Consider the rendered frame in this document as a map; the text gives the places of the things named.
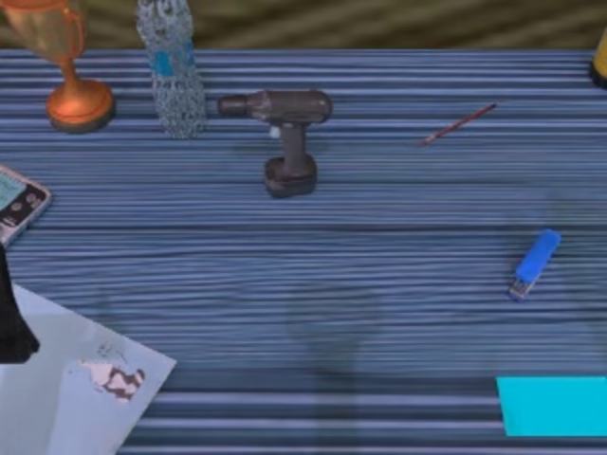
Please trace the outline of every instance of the blue wooden table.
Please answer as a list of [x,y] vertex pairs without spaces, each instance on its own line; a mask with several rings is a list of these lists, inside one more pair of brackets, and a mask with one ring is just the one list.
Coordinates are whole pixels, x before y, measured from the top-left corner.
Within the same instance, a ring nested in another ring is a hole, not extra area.
[[[58,69],[3,51],[0,158],[56,196],[11,247],[14,279],[179,362],[123,454],[308,454],[329,440],[318,453],[604,453],[506,440],[492,379],[607,370],[607,93],[590,57],[201,52],[209,126],[176,141],[142,52],[78,61],[118,113],[66,136],[44,113]],[[272,200],[262,169],[279,144],[214,104],[308,88],[335,103],[309,130],[318,189]],[[541,228],[561,248],[510,301]]]

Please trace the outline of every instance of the mobile phone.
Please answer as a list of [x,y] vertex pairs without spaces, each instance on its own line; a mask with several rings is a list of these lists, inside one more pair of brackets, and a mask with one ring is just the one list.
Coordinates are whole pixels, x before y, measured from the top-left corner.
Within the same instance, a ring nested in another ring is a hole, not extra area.
[[50,191],[0,165],[0,241],[7,247],[46,210]]

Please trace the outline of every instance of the olive green background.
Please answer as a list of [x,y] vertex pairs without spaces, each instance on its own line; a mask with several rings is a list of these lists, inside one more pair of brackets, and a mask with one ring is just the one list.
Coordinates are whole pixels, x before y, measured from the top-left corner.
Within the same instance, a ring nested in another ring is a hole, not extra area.
[[[137,0],[88,0],[90,48],[140,47]],[[190,0],[197,47],[591,48],[607,0]],[[4,16],[0,46],[18,46]]]

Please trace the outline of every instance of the black base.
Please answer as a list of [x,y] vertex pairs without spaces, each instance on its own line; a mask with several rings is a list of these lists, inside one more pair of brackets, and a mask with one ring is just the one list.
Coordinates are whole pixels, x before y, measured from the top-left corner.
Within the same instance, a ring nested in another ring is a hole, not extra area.
[[303,176],[291,177],[284,175],[283,157],[272,158],[266,162],[266,190],[275,198],[286,198],[309,194],[316,189],[317,167],[314,158],[306,156],[308,173]]
[[598,70],[595,68],[594,62],[590,62],[590,67],[588,69],[588,75],[590,79],[597,87],[602,88],[603,90],[607,90],[607,77],[602,76]]
[[64,123],[62,121],[55,120],[53,118],[50,119],[50,124],[57,131],[61,131],[62,133],[68,133],[70,135],[83,135],[86,133],[92,133],[94,131],[100,130],[105,125],[107,125],[112,118],[116,115],[116,101],[112,100],[112,107],[107,114],[103,117],[98,118],[94,121],[89,121],[88,123],[81,123],[79,125],[74,125],[71,123]]

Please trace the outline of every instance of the blue label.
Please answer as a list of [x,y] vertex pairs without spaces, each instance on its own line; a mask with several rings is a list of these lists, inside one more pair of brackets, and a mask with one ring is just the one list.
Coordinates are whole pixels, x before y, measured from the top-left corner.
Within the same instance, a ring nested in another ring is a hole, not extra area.
[[[193,43],[189,42],[184,46],[185,58],[188,66],[195,66],[195,60],[193,55]],[[174,76],[173,66],[171,65],[171,58],[168,52],[160,51],[154,55],[154,61],[152,62],[152,70],[160,76]]]

